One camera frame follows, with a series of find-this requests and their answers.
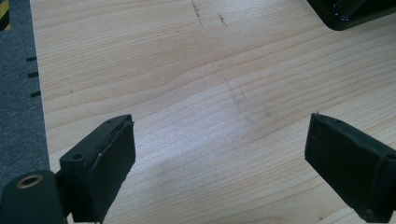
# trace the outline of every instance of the table top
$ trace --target table top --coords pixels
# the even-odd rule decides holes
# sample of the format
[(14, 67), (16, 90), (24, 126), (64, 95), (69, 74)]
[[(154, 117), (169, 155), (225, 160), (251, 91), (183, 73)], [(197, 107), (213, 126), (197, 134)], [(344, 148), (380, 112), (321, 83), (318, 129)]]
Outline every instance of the table top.
[(106, 223), (363, 223), (304, 144), (319, 112), (396, 148), (396, 14), (335, 32), (305, 0), (32, 10), (51, 169), (106, 119), (134, 118)]

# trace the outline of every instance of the scuff mark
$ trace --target scuff mark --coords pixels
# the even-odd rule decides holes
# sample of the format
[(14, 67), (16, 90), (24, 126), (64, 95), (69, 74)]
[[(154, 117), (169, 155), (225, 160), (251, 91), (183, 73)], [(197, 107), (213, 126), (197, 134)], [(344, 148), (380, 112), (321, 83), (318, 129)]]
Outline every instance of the scuff mark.
[(223, 23), (224, 26), (228, 26), (228, 25), (225, 23), (224, 18), (221, 16), (220, 13), (219, 13), (219, 17), (220, 17), (221, 23)]
[(195, 2), (194, 2), (193, 0), (191, 0), (191, 4), (192, 4), (192, 7), (194, 8), (194, 11), (195, 11), (195, 14), (196, 14), (196, 16), (197, 16), (197, 19), (198, 19), (199, 23), (201, 24), (202, 27), (204, 27), (204, 26), (202, 25), (201, 18), (200, 18), (200, 14), (199, 14), (199, 10), (200, 10), (200, 9), (198, 8), (198, 6), (195, 4)]

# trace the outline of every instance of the yellow stripe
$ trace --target yellow stripe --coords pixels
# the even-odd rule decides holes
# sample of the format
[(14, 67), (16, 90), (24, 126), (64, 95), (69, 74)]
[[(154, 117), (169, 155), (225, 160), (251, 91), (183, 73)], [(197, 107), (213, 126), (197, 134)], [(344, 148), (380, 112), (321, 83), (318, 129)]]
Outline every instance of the yellow stripe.
[(0, 3), (0, 18), (2, 18), (8, 11), (8, 0)]

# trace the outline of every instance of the yellow and black tape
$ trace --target yellow and black tape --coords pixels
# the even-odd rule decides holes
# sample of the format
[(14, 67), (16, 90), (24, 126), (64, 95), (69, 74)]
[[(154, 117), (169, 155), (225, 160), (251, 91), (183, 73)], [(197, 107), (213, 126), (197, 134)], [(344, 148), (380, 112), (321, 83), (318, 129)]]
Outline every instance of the yellow and black tape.
[(9, 24), (8, 14), (8, 0), (0, 0), (0, 31), (9, 30), (11, 25)]

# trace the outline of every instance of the carpeted floor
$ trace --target carpeted floor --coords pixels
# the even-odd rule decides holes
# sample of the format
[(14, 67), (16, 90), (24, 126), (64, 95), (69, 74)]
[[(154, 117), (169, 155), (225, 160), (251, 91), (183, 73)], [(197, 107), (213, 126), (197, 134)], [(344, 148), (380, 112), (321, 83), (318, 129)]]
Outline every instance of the carpeted floor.
[(50, 168), (29, 0), (10, 0), (8, 15), (10, 29), (0, 31), (0, 196), (12, 178)]

